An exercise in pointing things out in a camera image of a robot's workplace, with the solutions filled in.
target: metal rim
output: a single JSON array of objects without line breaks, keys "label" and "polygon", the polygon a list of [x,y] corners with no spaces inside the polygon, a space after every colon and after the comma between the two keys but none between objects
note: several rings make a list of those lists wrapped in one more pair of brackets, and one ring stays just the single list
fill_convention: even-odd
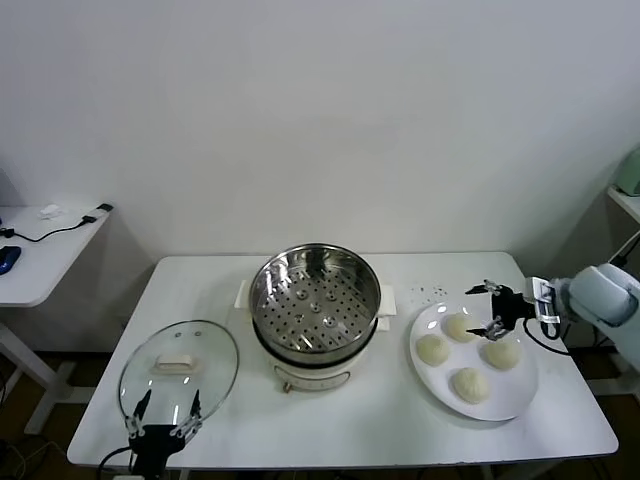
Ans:
[{"label": "metal rim", "polygon": [[369,342],[380,297],[377,276],[362,257],[336,245],[308,243],[262,265],[251,282],[249,307],[254,330],[270,352],[290,364],[324,368]]},{"label": "metal rim", "polygon": [[154,338],[157,335],[160,335],[162,332],[164,332],[165,330],[169,330],[170,328],[175,327],[176,325],[183,325],[185,323],[195,323],[195,322],[200,322],[200,323],[209,323],[215,327],[220,328],[224,333],[226,333],[229,338],[231,339],[231,341],[233,342],[233,346],[234,346],[234,350],[236,352],[236,368],[235,371],[233,372],[233,377],[231,378],[231,382],[229,383],[229,388],[227,389],[227,391],[224,393],[224,395],[220,398],[220,400],[218,401],[218,403],[216,403],[213,408],[211,409],[210,413],[205,416],[202,417],[202,420],[209,418],[211,415],[213,415],[216,411],[218,411],[218,409],[220,408],[220,406],[224,403],[224,401],[227,399],[227,397],[229,396],[229,394],[231,393],[231,390],[233,389],[233,386],[236,383],[236,378],[238,376],[238,369],[240,368],[240,350],[238,350],[238,344],[236,343],[236,339],[233,338],[233,335],[231,335],[231,332],[224,326],[220,325],[219,323],[216,322],[212,322],[211,320],[184,320],[182,322],[176,322],[176,323],[172,323],[171,325],[167,325],[166,327],[161,328],[160,330],[156,331],[155,333],[153,333],[152,335],[150,335],[149,337],[147,337],[147,339],[142,342],[140,345],[138,345],[136,347],[136,349],[131,352],[131,354],[129,355],[129,358],[127,359],[124,367],[122,368],[122,370],[120,371],[120,376],[118,378],[118,389],[116,391],[116,396],[117,396],[117,401],[118,401],[118,408],[120,409],[120,413],[122,414],[122,416],[126,419],[127,418],[127,414],[124,411],[124,408],[122,406],[122,398],[120,396],[120,390],[122,387],[122,378],[124,377],[124,373],[127,371],[127,367],[129,366],[129,364],[131,363],[131,360],[133,360],[135,358],[135,355],[142,349],[143,346],[145,346],[149,340],[151,340],[152,338]]}]

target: table leg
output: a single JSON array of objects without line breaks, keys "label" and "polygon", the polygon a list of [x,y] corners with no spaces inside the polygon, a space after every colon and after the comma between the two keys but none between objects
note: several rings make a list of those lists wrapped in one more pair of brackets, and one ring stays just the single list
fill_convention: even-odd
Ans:
[{"label": "table leg", "polygon": [[71,387],[67,384],[75,363],[63,362],[58,371],[53,370],[2,323],[0,323],[0,352],[15,363],[19,371],[29,375],[45,389],[44,395],[25,427],[25,433],[31,435],[40,433],[56,403],[89,403],[95,388]]},{"label": "table leg", "polygon": [[19,368],[16,368],[11,374],[11,376],[7,379],[7,383],[4,386],[5,398],[9,396],[9,394],[11,393],[11,390],[13,390],[13,387],[16,386],[16,383],[18,383],[18,380],[20,380],[21,376],[22,376],[22,370],[20,370]]},{"label": "table leg", "polygon": [[480,465],[480,473],[482,473],[482,480],[493,480],[493,472],[491,471],[491,465]]},{"label": "table leg", "polygon": [[546,462],[519,463],[500,475],[498,480],[533,480],[561,462],[562,460],[549,460]]}]

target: floor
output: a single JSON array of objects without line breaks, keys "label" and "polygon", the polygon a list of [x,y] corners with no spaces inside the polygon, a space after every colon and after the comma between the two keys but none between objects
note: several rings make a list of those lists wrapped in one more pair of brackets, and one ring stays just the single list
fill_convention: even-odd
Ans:
[{"label": "floor", "polygon": [[[56,367],[62,358],[46,355],[43,358]],[[576,363],[587,379],[607,378],[616,374],[616,369],[606,355],[584,354],[576,358]],[[95,386],[108,362],[107,356],[87,357],[78,362],[71,383],[78,386]],[[0,356],[0,372],[8,378],[13,365]],[[11,395],[0,410],[0,441],[15,445],[23,456],[36,452],[47,440],[56,442],[63,450],[71,442],[76,426],[82,418],[84,406],[59,405],[49,417],[42,432],[45,438],[26,438],[22,431],[35,408],[42,388],[26,376],[22,376]],[[596,459],[569,460],[553,468],[540,478],[546,480],[579,478],[581,480],[617,480],[637,477],[640,452],[640,406],[631,396],[606,397],[598,399],[613,429],[618,435],[620,449],[614,455]],[[3,451],[0,445],[0,480],[11,479],[18,466],[17,456]],[[494,474],[507,471],[508,465],[493,466]],[[29,480],[84,480],[95,479],[95,470],[71,465],[55,448],[49,447],[30,459],[22,478]],[[193,472],[191,480],[480,480],[479,467],[442,467],[427,469],[351,470],[348,472]]]}]

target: steamed bun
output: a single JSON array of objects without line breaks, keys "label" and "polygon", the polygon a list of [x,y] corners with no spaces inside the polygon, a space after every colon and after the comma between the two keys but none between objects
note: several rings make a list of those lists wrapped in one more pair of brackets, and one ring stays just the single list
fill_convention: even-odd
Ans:
[{"label": "steamed bun", "polygon": [[520,361],[520,345],[509,340],[490,342],[483,348],[487,361],[498,370],[511,370]]},{"label": "steamed bun", "polygon": [[462,400],[478,404],[489,398],[489,382],[476,368],[463,368],[453,376],[453,388]]},{"label": "steamed bun", "polygon": [[461,343],[467,343],[477,338],[473,333],[467,332],[471,328],[477,328],[477,325],[471,315],[464,313],[449,315],[444,324],[444,331],[447,335]]},{"label": "steamed bun", "polygon": [[416,342],[416,352],[420,360],[424,363],[432,367],[437,367],[449,358],[451,349],[444,338],[440,335],[430,333],[418,339]]}]

